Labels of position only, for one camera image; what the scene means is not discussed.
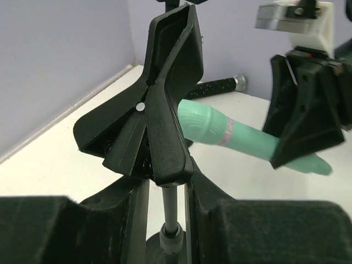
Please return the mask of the teal toy microphone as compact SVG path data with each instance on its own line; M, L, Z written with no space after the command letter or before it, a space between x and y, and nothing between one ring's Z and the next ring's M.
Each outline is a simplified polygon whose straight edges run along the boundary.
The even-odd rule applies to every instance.
M201 102L182 100L178 119L184 137L196 143L224 147L266 162L278 147L279 138Z

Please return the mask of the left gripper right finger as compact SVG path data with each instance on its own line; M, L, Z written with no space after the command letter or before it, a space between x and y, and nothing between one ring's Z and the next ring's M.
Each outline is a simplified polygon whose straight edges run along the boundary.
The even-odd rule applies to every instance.
M187 263L351 263L351 219L328 201L237 200L195 167Z

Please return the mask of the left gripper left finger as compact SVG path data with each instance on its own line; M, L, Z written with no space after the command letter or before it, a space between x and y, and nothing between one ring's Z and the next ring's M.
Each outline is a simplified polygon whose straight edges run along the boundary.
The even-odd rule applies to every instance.
M1 198L1 263L144 263L149 182L121 177L76 203Z

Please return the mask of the black round-base clip stand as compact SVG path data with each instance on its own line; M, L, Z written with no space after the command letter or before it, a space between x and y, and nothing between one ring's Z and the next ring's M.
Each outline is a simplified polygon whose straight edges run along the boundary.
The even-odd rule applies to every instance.
M184 232L177 220L177 188L194 172L178 105L203 72L195 5L168 9L150 23L141 76L73 128L81 152L103 158L113 172L151 179L162 188L165 220L159 240L166 263L180 259Z

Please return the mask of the black glitter microphone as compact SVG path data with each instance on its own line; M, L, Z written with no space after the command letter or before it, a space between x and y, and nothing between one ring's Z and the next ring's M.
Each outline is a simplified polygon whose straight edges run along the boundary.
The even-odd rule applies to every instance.
M233 91L242 92L247 87L247 78L238 74L231 78L200 82L185 96L186 100L194 100Z

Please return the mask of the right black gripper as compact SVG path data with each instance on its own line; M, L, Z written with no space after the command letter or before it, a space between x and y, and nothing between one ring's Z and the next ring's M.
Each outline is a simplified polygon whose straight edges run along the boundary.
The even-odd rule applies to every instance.
M289 162L344 142L337 83L344 64L326 51L296 46L271 59L272 95L263 131L279 138L271 165Z

